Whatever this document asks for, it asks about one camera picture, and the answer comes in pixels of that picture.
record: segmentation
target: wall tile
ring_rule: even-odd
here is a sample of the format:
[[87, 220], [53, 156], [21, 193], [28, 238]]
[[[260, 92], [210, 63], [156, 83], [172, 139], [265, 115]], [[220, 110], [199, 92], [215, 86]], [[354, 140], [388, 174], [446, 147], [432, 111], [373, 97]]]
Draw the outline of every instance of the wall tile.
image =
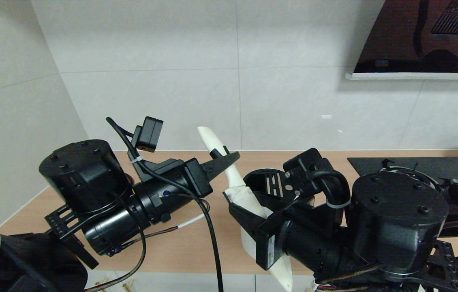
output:
[[34, 1], [60, 72], [237, 68], [232, 0]]
[[[314, 277], [294, 275], [293, 280], [292, 292], [306, 292]], [[285, 292], [285, 290], [271, 275], [256, 275], [256, 292]]]
[[0, 1], [0, 88], [58, 72], [29, 1]]
[[355, 66], [383, 0], [238, 0], [240, 68]]
[[241, 148], [238, 71], [182, 70], [68, 73], [62, 75], [90, 138], [125, 150], [105, 122], [129, 131], [145, 116], [164, 121], [158, 150], [205, 150], [197, 126], [209, 126], [231, 149]]
[[[239, 274], [223, 274], [224, 291], [227, 292], [254, 292], [255, 276]], [[216, 274], [197, 273], [136, 273], [131, 290], [133, 292], [153, 291], [185, 291], [185, 292], [212, 292], [218, 291]]]
[[242, 147], [394, 149], [422, 82], [348, 81], [342, 68], [241, 69]]
[[47, 186], [42, 160], [84, 139], [59, 74], [0, 89], [0, 224]]
[[425, 81], [399, 148], [458, 148], [458, 81]]

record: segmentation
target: screw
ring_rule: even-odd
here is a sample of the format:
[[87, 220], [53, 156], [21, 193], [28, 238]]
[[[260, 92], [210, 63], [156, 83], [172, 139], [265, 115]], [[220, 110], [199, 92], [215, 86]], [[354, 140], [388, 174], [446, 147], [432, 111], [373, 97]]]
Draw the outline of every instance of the screw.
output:
[[451, 265], [451, 264], [447, 266], [447, 269], [451, 273], [456, 273], [458, 271], [457, 268], [455, 266]]
[[452, 281], [452, 282], [451, 282], [451, 285], [453, 285], [453, 287], [454, 287], [456, 290], [458, 290], [458, 282]]
[[418, 212], [420, 214], [424, 214], [424, 215], [425, 214], [429, 214], [429, 211], [430, 211], [429, 208], [426, 207], [426, 206], [421, 206], [421, 207], [418, 208]]

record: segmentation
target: wooden table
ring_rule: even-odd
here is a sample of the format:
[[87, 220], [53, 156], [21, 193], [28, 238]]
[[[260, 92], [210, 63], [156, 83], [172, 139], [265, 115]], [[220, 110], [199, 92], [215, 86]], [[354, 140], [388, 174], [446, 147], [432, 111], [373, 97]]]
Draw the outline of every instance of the wooden table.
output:
[[[242, 157], [236, 165], [242, 176], [260, 168], [282, 169], [283, 162], [297, 155], [299, 151], [242, 151]], [[458, 157], [458, 150], [454, 151], [321, 151], [323, 157], [327, 157], [333, 167], [342, 172], [350, 185], [357, 179], [358, 174], [348, 163], [347, 157]], [[129, 164], [125, 152], [116, 153], [125, 172], [137, 177]], [[169, 158], [186, 161], [197, 157], [202, 163], [210, 159], [207, 152], [156, 152], [143, 153], [145, 159], [153, 162], [161, 162]], [[207, 196], [211, 204], [211, 218], [213, 220], [220, 250], [220, 259], [223, 273], [234, 274], [262, 274], [267, 273], [247, 255], [240, 242], [240, 226], [231, 217], [227, 209], [227, 201], [222, 191], [227, 188], [227, 179], [224, 175], [218, 176], [212, 181], [214, 192]], [[43, 191], [27, 206], [13, 216], [0, 228], [2, 234], [16, 234], [29, 232], [43, 232], [48, 229], [44, 216], [61, 206], [62, 200], [51, 189]], [[145, 233], [158, 231], [184, 222], [201, 214], [198, 205], [190, 203], [173, 213], [172, 219], [166, 224], [157, 224], [150, 227]], [[129, 271], [137, 263], [140, 253], [140, 244], [134, 244], [125, 251], [107, 257], [96, 255], [88, 247], [84, 236], [77, 236], [87, 246], [89, 252], [99, 261], [98, 269]], [[455, 255], [458, 256], [458, 237], [444, 239], [451, 242]], [[209, 239], [209, 231], [205, 220], [199, 220], [183, 229], [148, 238], [148, 252], [140, 271], [145, 272], [190, 272], [190, 273], [214, 273], [214, 257]], [[307, 268], [293, 260], [292, 270], [294, 274], [312, 274]]]

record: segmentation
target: tile grout line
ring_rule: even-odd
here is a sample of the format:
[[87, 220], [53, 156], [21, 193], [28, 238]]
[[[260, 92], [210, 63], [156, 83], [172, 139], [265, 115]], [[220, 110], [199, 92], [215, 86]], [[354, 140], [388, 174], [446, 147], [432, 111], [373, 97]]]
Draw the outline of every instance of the tile grout line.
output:
[[238, 63], [238, 113], [240, 116], [240, 149], [244, 148], [244, 135], [242, 133], [242, 89], [240, 85], [240, 43], [238, 41], [238, 1], [234, 2], [236, 19], [236, 61]]
[[14, 83], [14, 84], [6, 85], [6, 86], [3, 86], [3, 87], [0, 87], [0, 89], [4, 89], [4, 88], [6, 88], [6, 87], [10, 87], [10, 86], [14, 86], [14, 85], [22, 84], [22, 83], [25, 83], [25, 82], [29, 82], [29, 81], [34, 81], [34, 80], [37, 80], [37, 79], [40, 79], [40, 78], [45, 78], [45, 77], [51, 77], [51, 76], [55, 76], [55, 75], [58, 75], [58, 74], [60, 74], [60, 73], [58, 72], [58, 73], [53, 73], [53, 74], [49, 74], [49, 75], [45, 75], [45, 76], [36, 77], [36, 78], [33, 78], [33, 79], [29, 79], [29, 80], [21, 81], [21, 82], [18, 82], [18, 83]]
[[161, 71], [196, 71], [196, 70], [234, 70], [234, 69], [304, 69], [304, 68], [352, 68], [350, 66], [291, 66], [291, 67], [227, 67], [227, 68], [189, 68], [189, 69], [133, 69], [133, 70], [99, 70], [99, 71], [71, 71], [71, 72], [59, 72], [60, 74], [73, 74], [73, 73], [105, 73], [105, 72], [161, 72]]
[[402, 140], [404, 139], [405, 131], [407, 131], [407, 127], [409, 126], [409, 122], [411, 120], [411, 117], [413, 116], [413, 112], [415, 111], [416, 108], [416, 103], [418, 103], [418, 99], [420, 98], [420, 94], [422, 94], [422, 89], [424, 88], [425, 80], [422, 82], [422, 86], [420, 87], [420, 91], [418, 91], [418, 96], [416, 96], [415, 103], [413, 105], [413, 108], [411, 109], [411, 113], [409, 114], [409, 118], [407, 118], [407, 122], [405, 123], [404, 131], [402, 132], [402, 136], [400, 137], [400, 140], [398, 141], [398, 144], [396, 145], [396, 149], [399, 150], [400, 144], [402, 143]]

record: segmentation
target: black metal bracket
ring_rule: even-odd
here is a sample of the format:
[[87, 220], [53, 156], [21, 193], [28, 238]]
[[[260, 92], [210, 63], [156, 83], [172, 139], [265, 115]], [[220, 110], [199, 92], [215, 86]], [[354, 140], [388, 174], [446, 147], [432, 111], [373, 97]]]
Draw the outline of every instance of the black metal bracket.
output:
[[201, 166], [205, 170], [205, 174], [209, 181], [212, 181], [218, 174], [221, 174], [226, 168], [233, 165], [240, 158], [240, 153], [233, 152], [230, 155], [225, 155], [207, 161]]
[[451, 244], [437, 240], [434, 248], [435, 252], [429, 256], [425, 270], [407, 277], [393, 277], [393, 280], [403, 279], [424, 288], [437, 288], [440, 292], [458, 292], [458, 266]]
[[[62, 217], [62, 214], [69, 210], [70, 213]], [[68, 224], [76, 220], [77, 216], [67, 205], [63, 205], [51, 212], [49, 215], [45, 216], [45, 220], [51, 227], [47, 233], [52, 233], [55, 237], [62, 241], [63, 244], [65, 244], [65, 246], [77, 257], [79, 257], [79, 259], [81, 259], [81, 261], [83, 261], [89, 268], [96, 268], [99, 264], [98, 261], [94, 259], [88, 251], [86, 251], [83, 243], [81, 243], [74, 234], [83, 224], [93, 218], [96, 218], [96, 216], [100, 214], [102, 213], [98, 213], [89, 217], [88, 220], [78, 222], [72, 227], [68, 227]]]

